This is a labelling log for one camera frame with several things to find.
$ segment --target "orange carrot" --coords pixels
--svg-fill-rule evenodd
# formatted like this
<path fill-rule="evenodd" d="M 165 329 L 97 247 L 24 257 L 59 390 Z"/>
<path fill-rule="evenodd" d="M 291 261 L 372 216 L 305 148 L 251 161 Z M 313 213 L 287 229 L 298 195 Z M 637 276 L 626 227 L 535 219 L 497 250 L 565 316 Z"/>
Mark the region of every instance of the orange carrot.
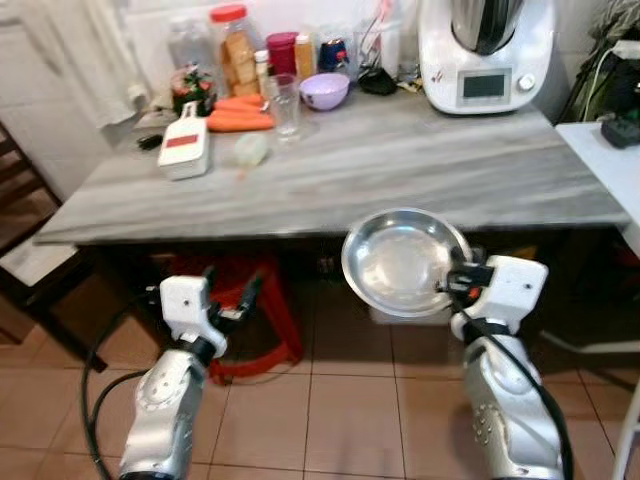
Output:
<path fill-rule="evenodd" d="M 215 111 L 225 112 L 243 112 L 243 113 L 262 113 L 261 107 L 244 102 L 228 102 L 219 100 L 213 105 Z"/>
<path fill-rule="evenodd" d="M 222 98 L 216 103 L 220 105 L 244 103 L 248 105 L 255 105 L 256 107 L 262 107 L 264 105 L 264 98 L 259 93 L 252 93 L 251 95 L 241 95 L 239 97 Z"/>
<path fill-rule="evenodd" d="M 215 110 L 207 118 L 207 127 L 213 132 L 245 132 L 269 130 L 275 126 L 271 115 Z"/>

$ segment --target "appliance display screen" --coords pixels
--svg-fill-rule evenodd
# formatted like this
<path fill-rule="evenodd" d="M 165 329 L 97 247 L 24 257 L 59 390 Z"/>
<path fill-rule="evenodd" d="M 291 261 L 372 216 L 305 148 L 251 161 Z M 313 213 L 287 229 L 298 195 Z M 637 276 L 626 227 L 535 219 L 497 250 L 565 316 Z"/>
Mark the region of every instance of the appliance display screen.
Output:
<path fill-rule="evenodd" d="M 481 75 L 464 78 L 464 98 L 503 97 L 504 75 Z"/>

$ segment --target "stainless steel bowl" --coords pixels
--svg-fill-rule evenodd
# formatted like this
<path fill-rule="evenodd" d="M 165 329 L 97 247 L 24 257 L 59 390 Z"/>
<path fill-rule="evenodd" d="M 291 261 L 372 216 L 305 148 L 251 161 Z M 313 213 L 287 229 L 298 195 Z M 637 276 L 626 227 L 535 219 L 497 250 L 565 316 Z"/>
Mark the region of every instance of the stainless steel bowl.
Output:
<path fill-rule="evenodd" d="M 355 225 L 342 247 L 342 269 L 356 294 L 392 317 L 416 319 L 450 305 L 436 290 L 451 269 L 451 250 L 471 250 L 458 230 L 423 210 L 376 213 Z"/>

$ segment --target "red stool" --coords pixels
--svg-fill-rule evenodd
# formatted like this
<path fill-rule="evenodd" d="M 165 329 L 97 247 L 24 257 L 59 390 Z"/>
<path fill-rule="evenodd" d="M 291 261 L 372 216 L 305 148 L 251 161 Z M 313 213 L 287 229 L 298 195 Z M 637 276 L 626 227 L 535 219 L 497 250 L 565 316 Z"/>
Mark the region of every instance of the red stool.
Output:
<path fill-rule="evenodd" d="M 298 323 L 294 320 L 284 297 L 278 273 L 278 263 L 272 257 L 177 257 L 173 262 L 176 275 L 201 275 L 213 265 L 215 271 L 211 300 L 223 308 L 238 305 L 242 290 L 253 276 L 260 272 L 262 289 L 258 295 L 258 307 L 262 308 L 271 326 L 280 338 L 280 344 L 262 357 L 235 365 L 224 365 L 214 360 L 209 369 L 216 383 L 226 383 L 229 377 L 250 377 L 269 371 L 283 362 L 298 363 L 303 349 Z"/>

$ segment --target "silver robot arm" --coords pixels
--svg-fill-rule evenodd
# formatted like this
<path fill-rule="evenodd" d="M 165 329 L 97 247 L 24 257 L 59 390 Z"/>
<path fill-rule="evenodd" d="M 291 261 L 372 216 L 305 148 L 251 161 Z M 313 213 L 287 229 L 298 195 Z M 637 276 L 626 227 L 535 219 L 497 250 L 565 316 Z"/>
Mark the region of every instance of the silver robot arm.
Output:
<path fill-rule="evenodd" d="M 528 260 L 491 257 L 486 272 L 491 273 L 490 281 L 466 312 L 482 319 L 494 338 L 541 383 L 514 335 L 534 308 L 547 269 Z M 451 328 L 467 345 L 465 388 L 473 406 L 476 442 L 485 452 L 492 478 L 571 480 L 563 476 L 559 432 L 540 395 L 514 363 L 465 318 L 455 315 Z"/>
<path fill-rule="evenodd" d="M 259 287 L 260 280 L 254 280 L 236 309 L 220 310 L 209 302 L 204 277 L 174 276 L 160 284 L 162 314 L 177 345 L 138 384 L 120 480 L 187 478 L 207 368 L 225 353 L 225 335 L 251 315 Z"/>

